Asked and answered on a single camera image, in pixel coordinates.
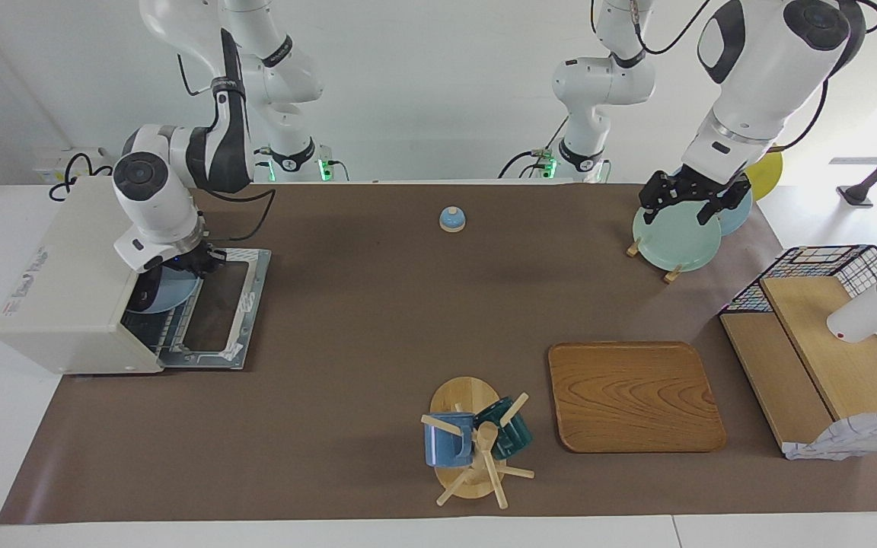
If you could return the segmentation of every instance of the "brown tabletop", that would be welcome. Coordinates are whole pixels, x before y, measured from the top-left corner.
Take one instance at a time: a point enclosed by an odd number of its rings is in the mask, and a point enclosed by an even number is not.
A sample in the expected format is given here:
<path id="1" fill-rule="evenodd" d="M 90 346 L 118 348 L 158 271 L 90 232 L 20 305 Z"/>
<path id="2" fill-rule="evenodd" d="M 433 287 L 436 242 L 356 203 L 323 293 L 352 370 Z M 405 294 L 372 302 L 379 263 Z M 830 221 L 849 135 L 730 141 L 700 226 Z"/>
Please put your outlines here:
<path id="1" fill-rule="evenodd" d="M 672 285 L 630 260 L 633 185 L 287 186 L 246 247 L 274 253 L 244 371 L 63 378 L 0 514 L 58 521 L 588 516 L 877 510 L 877 454 L 788 461 L 716 312 L 780 252 L 759 211 Z M 261 205 L 197 197 L 216 234 Z M 467 214 L 459 234 L 439 212 Z M 547 350 L 682 340 L 728 434 L 713 454 L 571 454 Z M 452 499 L 425 465 L 421 413 L 473 375 L 529 392 L 537 479 Z"/>

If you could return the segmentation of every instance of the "black circular joint cap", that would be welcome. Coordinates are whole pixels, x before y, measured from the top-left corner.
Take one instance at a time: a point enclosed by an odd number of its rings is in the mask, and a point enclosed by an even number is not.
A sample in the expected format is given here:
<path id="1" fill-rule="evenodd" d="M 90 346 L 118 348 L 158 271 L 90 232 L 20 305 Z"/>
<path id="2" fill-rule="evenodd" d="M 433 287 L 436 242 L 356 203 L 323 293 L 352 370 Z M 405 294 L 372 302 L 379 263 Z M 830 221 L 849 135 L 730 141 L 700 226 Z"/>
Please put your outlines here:
<path id="1" fill-rule="evenodd" d="M 811 49 L 829 52 L 850 36 L 848 18 L 822 0 L 793 0 L 783 9 L 783 21 Z"/>
<path id="2" fill-rule="evenodd" d="M 129 200 L 150 200 L 167 183 L 167 164 L 150 152 L 132 152 L 114 167 L 114 184 Z"/>

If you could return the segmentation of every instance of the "mug handle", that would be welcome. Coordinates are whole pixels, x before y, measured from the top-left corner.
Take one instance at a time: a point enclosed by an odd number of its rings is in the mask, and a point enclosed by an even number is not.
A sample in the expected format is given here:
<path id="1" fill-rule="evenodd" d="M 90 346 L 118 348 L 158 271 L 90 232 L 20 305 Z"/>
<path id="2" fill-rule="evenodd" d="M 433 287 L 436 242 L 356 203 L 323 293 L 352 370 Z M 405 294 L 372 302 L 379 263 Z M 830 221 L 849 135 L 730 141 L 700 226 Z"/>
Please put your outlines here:
<path id="1" fill-rule="evenodd" d="M 469 432 L 466 432 L 465 427 L 460 426 L 459 431 L 462 432 L 462 450 L 455 457 L 464 458 L 473 450 L 473 429 L 470 428 Z"/>

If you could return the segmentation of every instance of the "dark green mug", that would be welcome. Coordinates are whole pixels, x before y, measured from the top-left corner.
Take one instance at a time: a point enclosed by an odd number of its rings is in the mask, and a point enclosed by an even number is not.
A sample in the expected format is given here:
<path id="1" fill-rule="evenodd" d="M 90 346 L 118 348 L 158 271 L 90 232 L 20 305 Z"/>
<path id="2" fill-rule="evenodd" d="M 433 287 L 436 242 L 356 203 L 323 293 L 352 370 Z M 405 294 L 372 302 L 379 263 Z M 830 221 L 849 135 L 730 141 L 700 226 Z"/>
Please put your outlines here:
<path id="1" fill-rule="evenodd" d="M 493 445 L 492 450 L 493 458 L 496 460 L 512 457 L 526 448 L 530 441 L 533 441 L 533 434 L 530 433 L 530 429 L 526 427 L 526 422 L 523 421 L 523 417 L 519 413 L 516 413 L 506 426 L 500 426 L 500 419 L 511 406 L 512 398 L 507 396 L 476 415 L 477 428 L 487 421 L 494 423 L 499 428 L 496 444 Z"/>

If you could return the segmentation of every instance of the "grid mesh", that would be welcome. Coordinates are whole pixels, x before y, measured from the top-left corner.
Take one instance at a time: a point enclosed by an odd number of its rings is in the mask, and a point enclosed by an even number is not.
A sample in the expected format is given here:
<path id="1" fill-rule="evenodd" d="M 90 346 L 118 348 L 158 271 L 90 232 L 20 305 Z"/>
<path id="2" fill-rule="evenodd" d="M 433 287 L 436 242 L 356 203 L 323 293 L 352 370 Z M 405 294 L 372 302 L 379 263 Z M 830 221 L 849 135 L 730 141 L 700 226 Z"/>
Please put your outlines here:
<path id="1" fill-rule="evenodd" d="M 773 312 L 760 281 L 795 276 L 834 276 L 849 295 L 858 295 L 877 281 L 877 247 L 794 247 L 770 265 L 720 314 Z"/>

